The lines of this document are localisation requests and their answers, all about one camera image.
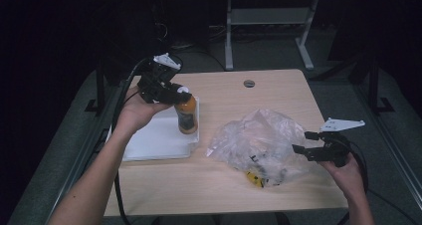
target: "plastic bag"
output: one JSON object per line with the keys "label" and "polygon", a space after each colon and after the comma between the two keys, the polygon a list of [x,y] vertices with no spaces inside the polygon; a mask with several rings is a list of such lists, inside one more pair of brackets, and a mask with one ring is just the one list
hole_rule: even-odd
{"label": "plastic bag", "polygon": [[314,165],[292,149],[292,144],[308,147],[308,142],[304,128],[288,116],[257,110],[220,127],[206,155],[263,178],[262,186],[274,186]]}

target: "wooden table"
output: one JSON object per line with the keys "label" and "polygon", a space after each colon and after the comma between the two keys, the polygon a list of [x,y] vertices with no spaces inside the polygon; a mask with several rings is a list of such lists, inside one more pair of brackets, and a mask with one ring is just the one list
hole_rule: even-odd
{"label": "wooden table", "polygon": [[[245,80],[253,80],[255,86],[244,87]],[[245,173],[205,155],[219,126],[256,109],[283,113],[306,130],[319,131],[323,118],[301,71],[179,74],[172,82],[188,87],[200,99],[199,146],[189,158],[123,162],[119,174],[127,215],[347,207],[342,192],[317,165],[318,173],[280,186],[258,188]],[[112,190],[105,216],[118,215]]]}

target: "bottle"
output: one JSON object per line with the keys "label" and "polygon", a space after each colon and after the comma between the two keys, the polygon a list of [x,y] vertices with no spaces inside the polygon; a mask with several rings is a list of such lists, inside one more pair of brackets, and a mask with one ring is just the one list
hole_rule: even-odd
{"label": "bottle", "polygon": [[[189,90],[185,87],[177,89],[178,93],[189,93]],[[185,103],[174,105],[176,109],[179,130],[184,134],[194,133],[198,129],[198,120],[196,119],[196,100],[193,96]]]}

